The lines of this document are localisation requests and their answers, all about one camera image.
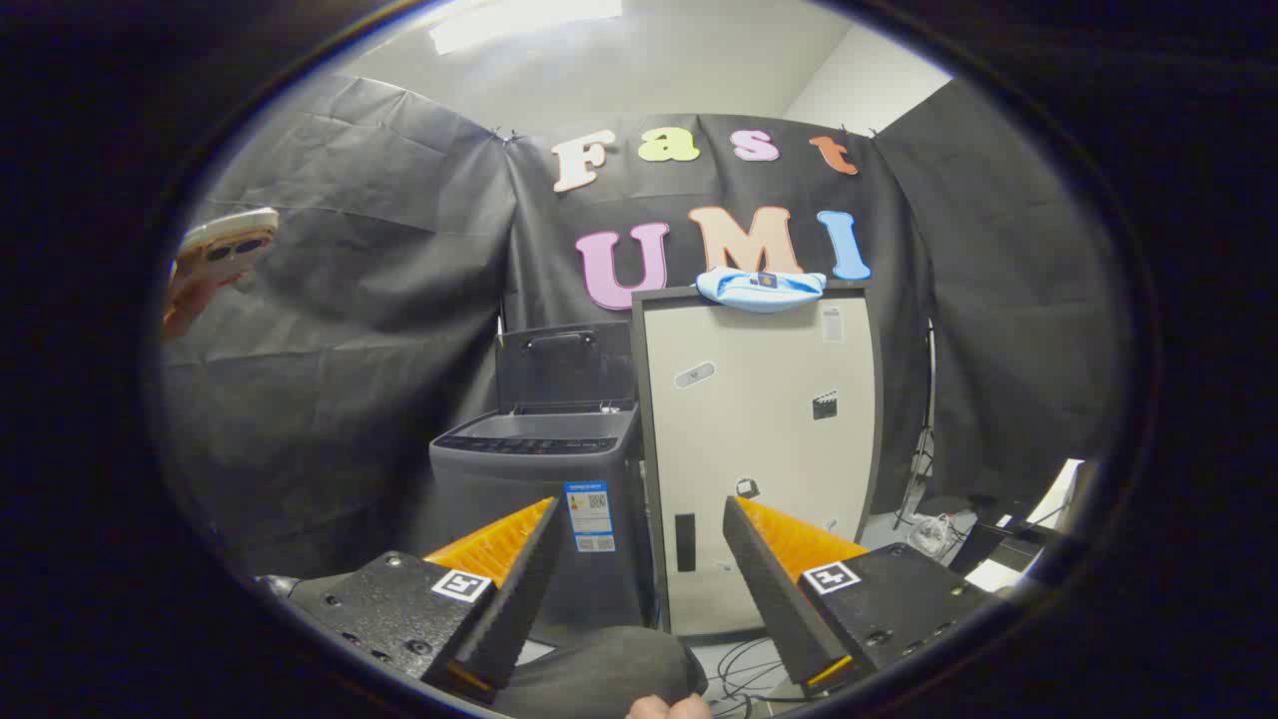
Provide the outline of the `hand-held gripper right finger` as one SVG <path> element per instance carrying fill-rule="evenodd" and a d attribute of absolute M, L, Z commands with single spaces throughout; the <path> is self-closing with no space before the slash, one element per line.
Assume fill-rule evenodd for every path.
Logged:
<path fill-rule="evenodd" d="M 791 681 L 813 699 L 889 670 L 999 605 L 907 543 L 866 550 L 743 496 L 722 533 Z"/>

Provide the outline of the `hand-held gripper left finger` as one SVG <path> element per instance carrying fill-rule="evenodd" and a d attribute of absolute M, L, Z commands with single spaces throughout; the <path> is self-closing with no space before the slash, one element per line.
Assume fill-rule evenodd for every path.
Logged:
<path fill-rule="evenodd" d="M 266 573 L 259 587 L 366 664 L 489 704 L 550 586 L 564 513 L 544 497 L 428 556 L 387 550 L 337 576 Z"/>

